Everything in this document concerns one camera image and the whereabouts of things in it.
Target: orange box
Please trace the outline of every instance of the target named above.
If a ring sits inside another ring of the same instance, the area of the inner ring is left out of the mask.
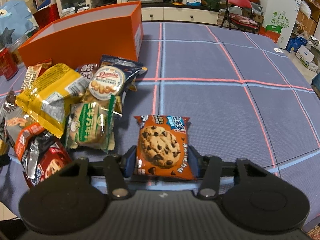
[[[138,60],[143,29],[139,1],[112,4],[56,20],[19,47],[25,65],[52,59],[75,69],[102,54]]]

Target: red folding chair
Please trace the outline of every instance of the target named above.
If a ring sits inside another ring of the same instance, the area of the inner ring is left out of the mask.
[[[251,10],[250,18],[244,17],[242,15],[236,14],[236,13],[230,13],[228,3],[231,3],[232,5],[239,6],[241,8],[249,8]],[[259,23],[255,22],[253,20],[253,11],[252,6],[249,0],[227,0],[226,2],[227,8],[226,13],[223,17],[222,24],[220,28],[223,27],[224,21],[227,20],[229,23],[229,30],[231,30],[231,23],[239,28],[239,30],[243,29],[252,31],[252,33],[259,31]]]

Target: white drawer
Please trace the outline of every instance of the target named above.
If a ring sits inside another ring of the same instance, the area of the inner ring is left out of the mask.
[[[184,21],[217,24],[218,12],[189,8],[164,8],[164,21]]]
[[[163,7],[142,8],[142,21],[163,21]]]

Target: snack pile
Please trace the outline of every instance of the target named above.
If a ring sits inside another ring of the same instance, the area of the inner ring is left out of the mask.
[[[122,118],[128,90],[137,91],[136,77],[146,71],[139,62],[109,55],[75,70],[50,59],[29,66],[21,93],[10,90],[0,108],[0,166],[8,164],[13,148],[32,187],[71,163],[72,149],[108,154],[116,143],[114,120]],[[188,165],[189,118],[135,118],[140,125],[135,173],[194,179]]]

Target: refrigerator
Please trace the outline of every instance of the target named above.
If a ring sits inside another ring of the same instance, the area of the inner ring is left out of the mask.
[[[281,26],[281,36],[277,45],[285,49],[291,36],[300,8],[300,0],[260,0],[263,7],[263,27]]]

